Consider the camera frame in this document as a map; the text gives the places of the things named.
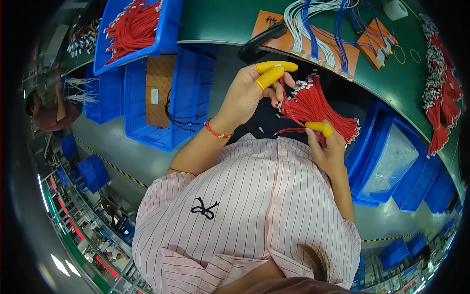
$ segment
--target tape roll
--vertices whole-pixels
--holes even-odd
[[[408,16],[408,10],[400,0],[392,0],[385,4],[384,12],[391,20],[397,20]]]

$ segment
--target black bow embroidery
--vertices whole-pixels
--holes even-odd
[[[219,205],[219,203],[216,201],[214,205],[212,205],[208,209],[205,209],[204,208],[204,203],[203,203],[203,200],[201,199],[201,197],[197,197],[196,199],[199,200],[199,202],[201,202],[201,206],[193,207],[191,209],[191,212],[194,213],[194,214],[197,214],[198,212],[200,212],[202,215],[207,217],[207,219],[209,219],[209,220],[213,219],[214,218],[214,213],[212,211],[210,211],[209,209],[216,207],[217,205]]]

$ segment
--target white sticker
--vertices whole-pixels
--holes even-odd
[[[158,89],[152,89],[152,104],[158,104]]]

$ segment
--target hand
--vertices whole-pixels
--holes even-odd
[[[312,149],[313,159],[332,181],[338,178],[347,178],[345,167],[345,139],[325,119],[323,123],[331,126],[333,133],[326,138],[326,146],[320,145],[319,137],[309,128],[305,128],[308,136],[308,144]]]
[[[63,83],[61,80],[59,80],[56,84],[55,84],[55,90],[57,91],[57,93],[62,93],[62,87],[63,87]]]
[[[252,64],[239,70],[225,95],[217,118],[214,118],[214,124],[216,121],[223,122],[225,130],[235,130],[253,116],[258,102],[263,97],[270,97],[271,105],[277,107],[277,103],[282,101],[283,97],[278,79],[284,76],[286,84],[295,87],[294,79],[284,71],[293,72],[297,68],[296,64],[290,62],[271,61]]]

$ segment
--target pink striped shirt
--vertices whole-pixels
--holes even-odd
[[[206,294],[270,258],[286,277],[314,278],[297,244],[315,243],[330,258],[329,282],[349,289],[360,242],[309,146],[247,134],[197,177],[173,173],[152,183],[137,213],[132,250],[159,293]]]

